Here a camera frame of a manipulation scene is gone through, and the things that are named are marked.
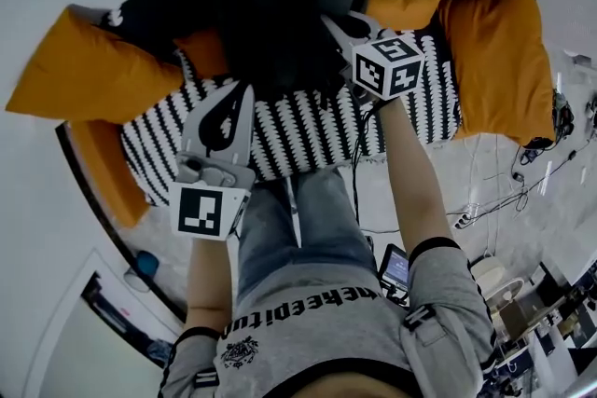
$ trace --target black and white marker cube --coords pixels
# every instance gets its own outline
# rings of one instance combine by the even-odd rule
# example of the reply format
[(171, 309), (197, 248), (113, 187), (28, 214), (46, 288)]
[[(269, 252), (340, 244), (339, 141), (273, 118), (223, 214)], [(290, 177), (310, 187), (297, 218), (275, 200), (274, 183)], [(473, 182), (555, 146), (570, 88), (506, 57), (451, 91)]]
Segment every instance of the black and white marker cube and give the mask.
[(424, 54), (401, 36), (353, 47), (353, 82), (383, 100), (417, 88)]
[(226, 240), (234, 232), (251, 194), (246, 189), (197, 183), (170, 186), (170, 222), (174, 234)]

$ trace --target blue object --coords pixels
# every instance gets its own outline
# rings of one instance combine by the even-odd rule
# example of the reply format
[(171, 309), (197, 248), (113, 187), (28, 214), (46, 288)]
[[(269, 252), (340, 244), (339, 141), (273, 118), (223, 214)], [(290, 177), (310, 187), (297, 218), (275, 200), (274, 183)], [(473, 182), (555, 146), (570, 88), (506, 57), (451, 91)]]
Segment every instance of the blue object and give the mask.
[(156, 277), (160, 261), (148, 251), (139, 251), (135, 257), (135, 264), (140, 275), (133, 268), (129, 268), (124, 273), (124, 281), (138, 292), (149, 292), (147, 283)]

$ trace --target shirt logo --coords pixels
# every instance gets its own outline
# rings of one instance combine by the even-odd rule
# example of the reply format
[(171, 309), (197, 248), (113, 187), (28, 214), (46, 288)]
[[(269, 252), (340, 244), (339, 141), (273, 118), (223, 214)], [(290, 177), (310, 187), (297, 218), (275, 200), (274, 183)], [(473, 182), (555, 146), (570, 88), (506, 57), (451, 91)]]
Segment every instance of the shirt logo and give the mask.
[(251, 336), (248, 336), (245, 340), (228, 344), (220, 359), (226, 368), (233, 366), (239, 369), (244, 364), (253, 362), (258, 348), (259, 344)]

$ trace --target white wall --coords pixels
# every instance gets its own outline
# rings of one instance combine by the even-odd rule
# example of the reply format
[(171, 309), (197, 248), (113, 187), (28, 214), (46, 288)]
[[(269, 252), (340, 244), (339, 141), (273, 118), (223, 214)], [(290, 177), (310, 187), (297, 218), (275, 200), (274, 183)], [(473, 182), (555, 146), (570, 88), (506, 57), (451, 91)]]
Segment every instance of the white wall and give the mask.
[[(0, 0), (0, 103), (67, 4), (121, 1)], [(98, 248), (117, 275), (126, 267), (78, 190), (56, 124), (0, 112), (0, 392), (6, 398), (21, 396), (39, 341), (90, 251)], [(160, 307), (155, 297), (142, 299)]]
[(40, 398), (157, 396), (161, 369), (79, 299), (64, 325)]

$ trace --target denim jeans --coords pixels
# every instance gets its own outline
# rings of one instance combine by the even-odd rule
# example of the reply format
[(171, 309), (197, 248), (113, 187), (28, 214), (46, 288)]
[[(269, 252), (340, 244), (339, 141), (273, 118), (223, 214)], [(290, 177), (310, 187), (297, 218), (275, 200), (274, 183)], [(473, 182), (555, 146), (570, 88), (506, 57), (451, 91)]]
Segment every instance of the denim jeans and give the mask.
[(237, 303), (289, 264), (345, 264), (377, 273), (338, 170), (298, 174), (291, 183), (302, 247), (295, 236), (286, 181), (256, 185), (243, 219)]

